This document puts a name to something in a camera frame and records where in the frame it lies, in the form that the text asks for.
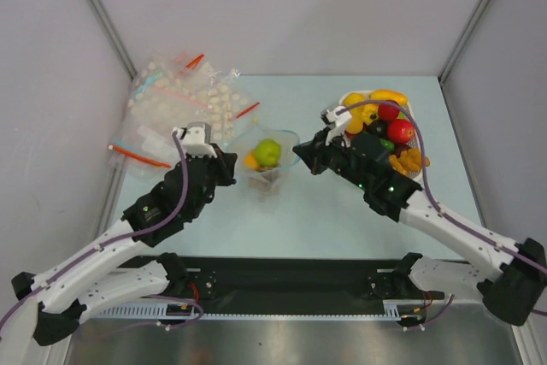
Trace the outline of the orange ginger toy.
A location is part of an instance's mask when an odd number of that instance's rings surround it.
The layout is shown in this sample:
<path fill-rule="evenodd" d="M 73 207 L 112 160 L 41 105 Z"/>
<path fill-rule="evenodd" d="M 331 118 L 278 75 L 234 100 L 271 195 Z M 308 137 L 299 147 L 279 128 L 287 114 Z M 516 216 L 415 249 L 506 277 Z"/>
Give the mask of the orange ginger toy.
<path fill-rule="evenodd" d="M 419 173 L 423 168 L 429 167 L 431 164 L 429 158 L 423 156 L 417 148 L 410 148 L 410 150 L 402 153 L 400 157 L 396 157 L 394 154 L 390 155 L 389 163 L 395 171 L 407 177 L 411 174 Z"/>

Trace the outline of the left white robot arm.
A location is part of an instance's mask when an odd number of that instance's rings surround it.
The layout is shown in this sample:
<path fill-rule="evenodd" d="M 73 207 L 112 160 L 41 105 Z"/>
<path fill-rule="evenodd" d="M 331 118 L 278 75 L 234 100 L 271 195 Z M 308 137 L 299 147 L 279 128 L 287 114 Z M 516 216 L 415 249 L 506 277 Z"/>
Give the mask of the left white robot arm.
<path fill-rule="evenodd" d="M 215 189 L 234 185 L 235 153 L 186 156 L 149 193 L 139 197 L 107 231 L 65 262 L 41 274 L 12 279 L 18 299 L 35 298 L 37 323 L 32 338 L 41 346 L 74 333 L 97 312 L 140 297 L 181 297 L 189 274 L 174 253 L 121 275 L 110 271 L 151 250 L 193 222 Z"/>

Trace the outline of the brown longan bunch toy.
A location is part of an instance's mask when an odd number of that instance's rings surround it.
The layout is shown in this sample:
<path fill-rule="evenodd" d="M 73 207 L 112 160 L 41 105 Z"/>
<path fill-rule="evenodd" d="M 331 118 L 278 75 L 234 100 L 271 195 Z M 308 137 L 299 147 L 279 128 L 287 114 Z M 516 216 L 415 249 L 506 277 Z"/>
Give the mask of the brown longan bunch toy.
<path fill-rule="evenodd" d="M 279 192 L 280 171 L 277 168 L 259 168 L 249 179 L 249 186 L 262 197 Z"/>

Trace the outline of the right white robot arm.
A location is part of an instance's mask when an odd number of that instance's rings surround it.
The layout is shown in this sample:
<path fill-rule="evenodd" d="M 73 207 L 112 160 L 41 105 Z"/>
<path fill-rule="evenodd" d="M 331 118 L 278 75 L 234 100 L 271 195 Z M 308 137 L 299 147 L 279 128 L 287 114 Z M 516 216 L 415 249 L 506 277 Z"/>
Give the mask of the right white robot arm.
<path fill-rule="evenodd" d="M 538 241 L 519 243 L 465 221 L 436 202 L 423 184 L 394 170 L 388 150 L 375 136 L 346 140 L 325 128 L 292 150 L 312 174 L 333 171 L 360 188 L 364 202 L 378 215 L 423 232 L 470 264 L 408 257 L 407 268 L 394 276 L 401 296 L 442 291 L 479 301 L 510 325 L 525 324 L 546 288 L 545 249 Z"/>

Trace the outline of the clear blue-zipper bag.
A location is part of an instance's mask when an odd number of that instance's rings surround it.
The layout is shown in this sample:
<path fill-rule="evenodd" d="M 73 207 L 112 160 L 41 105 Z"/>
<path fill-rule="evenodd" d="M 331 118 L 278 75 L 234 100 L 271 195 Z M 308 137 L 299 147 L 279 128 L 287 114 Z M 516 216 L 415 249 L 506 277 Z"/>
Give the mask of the clear blue-zipper bag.
<path fill-rule="evenodd" d="M 235 168 L 238 191 L 250 206 L 268 213 L 278 208 L 281 189 L 299 158 L 293 147 L 297 133 L 250 121 L 228 149 L 238 155 Z"/>

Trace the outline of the green pear toy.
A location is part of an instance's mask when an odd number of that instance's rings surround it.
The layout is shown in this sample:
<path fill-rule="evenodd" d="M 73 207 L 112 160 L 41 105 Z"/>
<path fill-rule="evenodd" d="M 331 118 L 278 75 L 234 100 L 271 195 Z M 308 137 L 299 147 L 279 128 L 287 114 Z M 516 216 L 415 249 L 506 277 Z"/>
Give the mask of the green pear toy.
<path fill-rule="evenodd" d="M 255 147 L 254 157 L 261 167 L 274 167 L 281 157 L 281 146 L 270 138 L 263 139 Z"/>

